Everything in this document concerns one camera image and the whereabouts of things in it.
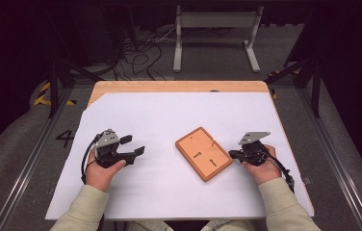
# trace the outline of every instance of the white paper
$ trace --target white paper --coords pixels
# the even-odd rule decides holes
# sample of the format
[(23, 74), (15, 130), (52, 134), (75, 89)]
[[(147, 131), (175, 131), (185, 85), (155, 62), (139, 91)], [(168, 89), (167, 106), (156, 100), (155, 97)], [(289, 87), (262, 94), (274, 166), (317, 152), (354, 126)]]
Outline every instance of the white paper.
[(277, 150), (291, 171), (298, 202), (310, 216), (314, 209), (302, 184), (292, 149), (267, 92), (106, 93), (81, 118), (46, 219), (58, 219), (83, 183), (83, 155), (96, 134), (108, 128), (133, 140), (118, 152), (145, 146), (144, 154), (115, 175), (105, 218), (262, 218), (263, 200), (252, 176), (235, 160), (203, 182), (175, 142), (203, 127), (224, 150), (239, 150), (246, 132), (271, 132), (262, 143)]

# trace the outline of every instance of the white stand leg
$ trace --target white stand leg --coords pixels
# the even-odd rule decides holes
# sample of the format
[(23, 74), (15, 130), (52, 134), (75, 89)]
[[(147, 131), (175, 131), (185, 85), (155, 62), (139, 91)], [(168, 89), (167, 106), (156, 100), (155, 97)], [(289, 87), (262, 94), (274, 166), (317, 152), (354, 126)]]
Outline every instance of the white stand leg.
[(250, 35), (250, 40), (245, 40), (245, 49), (247, 53), (247, 57), (249, 58), (250, 65), (252, 66), (252, 70), (255, 73), (260, 72), (259, 64), (257, 63), (255, 53), (253, 52), (253, 42), (255, 41), (257, 29), (259, 28), (260, 19), (262, 18), (263, 7), (259, 7), (256, 12), (256, 16), (252, 23), (252, 33)]
[(259, 64), (257, 63), (255, 53), (253, 52), (253, 48), (248, 48), (249, 41), (245, 40), (245, 49), (247, 53), (247, 57), (249, 58), (250, 65), (252, 66), (252, 70), (255, 73), (260, 72)]
[(177, 42), (175, 45), (175, 55), (174, 55), (174, 72), (181, 71), (181, 56), (182, 56), (182, 44), (181, 44), (181, 8), (177, 6), (177, 19), (176, 19), (176, 32), (177, 32)]

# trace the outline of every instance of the person's left hand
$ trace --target person's left hand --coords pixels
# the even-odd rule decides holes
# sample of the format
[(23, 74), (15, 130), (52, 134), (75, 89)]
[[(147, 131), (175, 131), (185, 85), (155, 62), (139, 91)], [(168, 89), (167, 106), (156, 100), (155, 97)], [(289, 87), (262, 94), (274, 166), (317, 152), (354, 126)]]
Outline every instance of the person's left hand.
[(105, 193), (109, 189), (113, 176), (126, 165), (126, 161), (122, 160), (111, 167), (104, 168), (95, 161), (94, 154), (93, 148), (90, 151), (86, 169), (86, 184)]

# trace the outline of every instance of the metal frame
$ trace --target metal frame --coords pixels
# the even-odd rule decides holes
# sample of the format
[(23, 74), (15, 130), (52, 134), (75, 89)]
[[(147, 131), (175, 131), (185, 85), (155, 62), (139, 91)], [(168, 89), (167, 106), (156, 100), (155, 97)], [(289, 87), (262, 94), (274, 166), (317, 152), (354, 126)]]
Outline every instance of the metal frame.
[(338, 156), (337, 151), (333, 143), (331, 142), (322, 121), (319, 118), (315, 117), (314, 109), (310, 107), (311, 99), (307, 93), (307, 90), (297, 89), (297, 93), (304, 108), (307, 110), (307, 113), (309, 114), (309, 117), (311, 118), (314, 127), (319, 134), (320, 141), (322, 142), (325, 149), (324, 153), (327, 157), (327, 160), (331, 168), (333, 169), (333, 172), (337, 178), (337, 181), (344, 193), (347, 202), (349, 203), (349, 207), (351, 208), (355, 216), (355, 220), (358, 222), (358, 225), (362, 230), (362, 200), (359, 192), (356, 189), (355, 184), (349, 175), (349, 172), (342, 164), (340, 157)]
[[(72, 91), (73, 89), (63, 90), (59, 105), (64, 105), (66, 103)], [(63, 108), (64, 107), (58, 107), (54, 116), (48, 118), (48, 120), (46, 121), (46, 124), (44, 125), (42, 132), (40, 133), (34, 149), (32, 150), (24, 168), (21, 170), (21, 173), (13, 184), (13, 189), (11, 190), (7, 201), (4, 203), (3, 208), (0, 212), (0, 230), (7, 229), (7, 225), (10, 222), (11, 217), (13, 216), (13, 212), (15, 211), (19, 200), (22, 198), (22, 195), (24, 194), (28, 183), (31, 180), (31, 177), (34, 174), (34, 171), (39, 163), (40, 156), (42, 155), (43, 148), (46, 145), (48, 137), (56, 122), (58, 121), (58, 118), (62, 113)]]
[(197, 27), (240, 27), (251, 28), (249, 40), (244, 40), (245, 50), (249, 58), (253, 72), (260, 72), (259, 64), (253, 52), (253, 42), (255, 41), (257, 29), (260, 19), (262, 18), (263, 7), (258, 7), (256, 12), (240, 12), (240, 13), (217, 13), (217, 12), (200, 12), (191, 13), (181, 11), (181, 7), (177, 6), (176, 17), (176, 33), (177, 40), (175, 45), (174, 67), (175, 72), (181, 71), (182, 57), (182, 40), (181, 28), (197, 28)]

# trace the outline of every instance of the metal rail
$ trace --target metal rail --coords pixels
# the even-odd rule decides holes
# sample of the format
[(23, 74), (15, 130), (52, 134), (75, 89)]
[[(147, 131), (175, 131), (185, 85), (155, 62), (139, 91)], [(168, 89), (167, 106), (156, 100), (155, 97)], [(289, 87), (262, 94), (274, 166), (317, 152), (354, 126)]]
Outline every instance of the metal rail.
[[(62, 91), (62, 96), (60, 98), (59, 105), (65, 104), (71, 92), (72, 89), (64, 89)], [(38, 162), (40, 160), (40, 156), (42, 155), (42, 150), (46, 145), (48, 137), (56, 121), (58, 121), (58, 118), (63, 108), (64, 107), (59, 107), (58, 110), (53, 115), (53, 117), (48, 118), (24, 168), (22, 169), (18, 178), (16, 178), (15, 184), (13, 185), (13, 189), (11, 190), (10, 195), (7, 198), (7, 201), (4, 203), (4, 206), (0, 212), (0, 230), (5, 230), (7, 228), (7, 225), (10, 222), (11, 217), (13, 216), (13, 212), (15, 211), (15, 208), (18, 205), (19, 200), (24, 194), (28, 186), (28, 183), (31, 180), (31, 177), (34, 174), (35, 168), (37, 167)]]
[(349, 206), (354, 213), (355, 219), (362, 230), (362, 200), (356, 189), (352, 178), (349, 176), (349, 172), (341, 163), (341, 160), (334, 148), (333, 143), (331, 142), (327, 131), (319, 118), (314, 116), (314, 112), (310, 107), (310, 96), (307, 94), (305, 89), (297, 89), (298, 95), (301, 99), (304, 108), (306, 108), (307, 113), (312, 118), (313, 124), (319, 134), (320, 140), (323, 143), (325, 149), (325, 155), (328, 162), (331, 165), (331, 168), (334, 171), (334, 174), (337, 178), (338, 183), (346, 197)]

